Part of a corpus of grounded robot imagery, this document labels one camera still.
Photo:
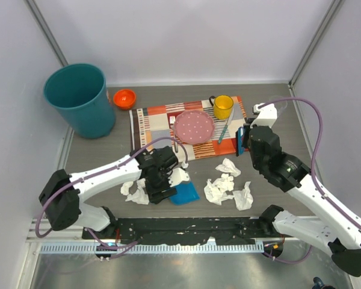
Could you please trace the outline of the blue hand brush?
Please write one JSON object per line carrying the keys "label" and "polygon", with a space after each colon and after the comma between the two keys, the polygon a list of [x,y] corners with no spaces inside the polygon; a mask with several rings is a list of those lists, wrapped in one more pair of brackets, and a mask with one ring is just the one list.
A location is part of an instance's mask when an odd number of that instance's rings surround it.
{"label": "blue hand brush", "polygon": [[246,127],[241,126],[238,128],[235,134],[235,143],[236,143],[236,156],[240,156],[247,150],[247,146],[245,144],[245,132]]}

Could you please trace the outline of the blue dustpan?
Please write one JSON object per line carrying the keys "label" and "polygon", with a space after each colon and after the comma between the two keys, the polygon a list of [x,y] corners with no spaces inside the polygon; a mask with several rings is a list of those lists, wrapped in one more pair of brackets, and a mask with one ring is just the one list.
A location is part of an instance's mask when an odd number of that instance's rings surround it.
{"label": "blue dustpan", "polygon": [[176,194],[169,197],[175,205],[185,205],[200,199],[198,192],[192,182],[175,186]]}

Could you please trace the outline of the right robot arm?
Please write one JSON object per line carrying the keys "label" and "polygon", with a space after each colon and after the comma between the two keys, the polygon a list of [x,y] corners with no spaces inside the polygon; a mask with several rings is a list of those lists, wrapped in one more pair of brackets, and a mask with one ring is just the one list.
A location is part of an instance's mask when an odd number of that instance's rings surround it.
{"label": "right robot arm", "polygon": [[299,158],[282,151],[279,136],[268,126],[245,131],[243,145],[253,168],[271,185],[303,203],[322,224],[302,219],[277,205],[260,216],[260,231],[298,238],[328,256],[345,273],[361,276],[361,217],[349,210]]}

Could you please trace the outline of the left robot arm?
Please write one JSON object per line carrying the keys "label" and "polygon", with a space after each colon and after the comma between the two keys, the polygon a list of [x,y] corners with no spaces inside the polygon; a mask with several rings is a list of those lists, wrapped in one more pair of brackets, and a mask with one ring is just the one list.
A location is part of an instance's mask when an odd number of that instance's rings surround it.
{"label": "left robot arm", "polygon": [[52,231],[82,226],[97,237],[110,240],[116,235],[117,220],[107,207],[93,207],[87,199],[126,182],[144,181],[149,201],[154,204],[176,194],[176,186],[188,182],[189,174],[178,166],[172,148],[140,149],[123,158],[81,173],[64,169],[52,174],[39,196],[43,215]]}

